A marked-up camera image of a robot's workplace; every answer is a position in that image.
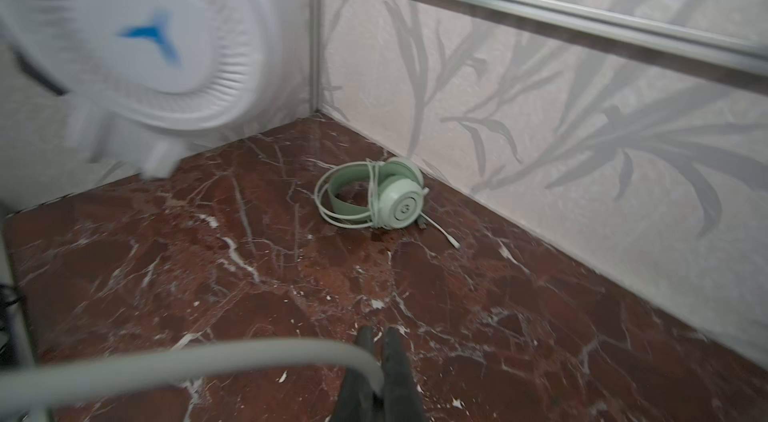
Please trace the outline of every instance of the white hose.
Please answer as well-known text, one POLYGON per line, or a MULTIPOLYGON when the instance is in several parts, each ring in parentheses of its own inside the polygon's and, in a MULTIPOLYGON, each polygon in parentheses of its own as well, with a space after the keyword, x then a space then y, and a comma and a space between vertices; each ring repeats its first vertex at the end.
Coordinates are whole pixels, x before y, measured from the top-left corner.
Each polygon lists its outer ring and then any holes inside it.
POLYGON ((190 378, 303 365, 346 366, 364 375, 377 394, 384 387, 379 362, 356 345, 312 338, 238 340, 7 372, 0 375, 0 419, 29 408, 81 403, 190 378))

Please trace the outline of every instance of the ear cushion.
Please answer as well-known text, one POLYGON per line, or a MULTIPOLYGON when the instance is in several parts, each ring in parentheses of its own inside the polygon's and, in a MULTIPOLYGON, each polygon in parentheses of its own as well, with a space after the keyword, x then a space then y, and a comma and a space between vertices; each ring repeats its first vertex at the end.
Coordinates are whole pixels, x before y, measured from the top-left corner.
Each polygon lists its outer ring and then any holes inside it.
POLYGON ((424 176, 418 166, 406 157, 390 157, 381 167, 380 174, 389 176, 404 176, 424 187, 424 176))
POLYGON ((379 222, 388 229, 412 224, 424 207, 422 187, 410 177, 391 176, 379 184, 379 222))

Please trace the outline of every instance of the green headphones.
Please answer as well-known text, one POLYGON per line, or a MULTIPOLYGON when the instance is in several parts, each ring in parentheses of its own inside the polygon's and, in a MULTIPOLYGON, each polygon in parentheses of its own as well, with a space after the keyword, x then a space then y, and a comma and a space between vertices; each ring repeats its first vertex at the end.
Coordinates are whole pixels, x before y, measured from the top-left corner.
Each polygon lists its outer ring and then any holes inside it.
POLYGON ((458 248, 458 242, 433 220, 422 213, 424 196, 422 171, 404 157, 393 157, 386 162, 366 160, 352 162, 328 171, 315 186, 315 205, 329 223, 348 229, 383 227, 401 229, 424 217, 448 241, 458 248), (355 182, 368 182, 368 206, 357 206, 339 199, 343 187, 355 182), (333 211, 322 206, 322 196, 328 192, 333 211))

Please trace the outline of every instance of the brown marble table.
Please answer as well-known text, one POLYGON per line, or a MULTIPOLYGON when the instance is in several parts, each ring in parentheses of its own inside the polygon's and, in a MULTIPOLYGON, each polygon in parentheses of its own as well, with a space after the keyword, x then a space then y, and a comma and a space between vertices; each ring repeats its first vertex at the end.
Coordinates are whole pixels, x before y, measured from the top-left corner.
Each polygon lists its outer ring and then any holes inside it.
MULTIPOLYGON (((389 154, 316 116, 11 217, 40 361, 397 325, 435 422, 764 420, 765 371, 437 180, 426 211, 459 250, 325 223, 315 182, 366 157, 389 154)), ((223 375, 57 416, 323 422, 341 377, 223 375)))

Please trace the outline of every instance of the blue three-pointed mark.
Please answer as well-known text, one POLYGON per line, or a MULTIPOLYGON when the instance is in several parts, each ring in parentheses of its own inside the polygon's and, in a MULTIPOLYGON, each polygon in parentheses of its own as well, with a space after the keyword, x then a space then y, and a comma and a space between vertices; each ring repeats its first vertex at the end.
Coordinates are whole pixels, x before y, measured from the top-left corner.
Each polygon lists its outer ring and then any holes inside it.
POLYGON ((171 42, 168 37, 168 19, 170 18, 168 11, 163 9, 157 9, 152 14, 152 20, 147 25, 142 26, 130 26, 125 28, 118 35, 123 38, 129 39, 147 39, 158 45, 160 53, 163 54, 163 59, 173 66, 180 66, 181 60, 179 59, 179 53, 176 51, 174 43, 171 42))

